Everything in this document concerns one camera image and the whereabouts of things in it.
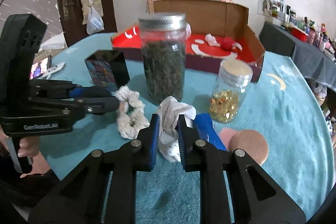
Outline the person left hand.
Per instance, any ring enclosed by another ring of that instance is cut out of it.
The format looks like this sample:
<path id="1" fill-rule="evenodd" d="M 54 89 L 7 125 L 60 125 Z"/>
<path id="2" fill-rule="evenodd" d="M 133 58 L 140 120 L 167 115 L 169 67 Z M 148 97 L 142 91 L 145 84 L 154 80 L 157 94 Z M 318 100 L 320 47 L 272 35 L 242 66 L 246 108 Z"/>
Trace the person left hand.
<path id="1" fill-rule="evenodd" d="M 32 171 L 29 174 L 45 174 L 50 166 L 39 149 L 39 137 L 31 136 L 20 140 L 18 157 L 28 157 L 32 160 Z"/>

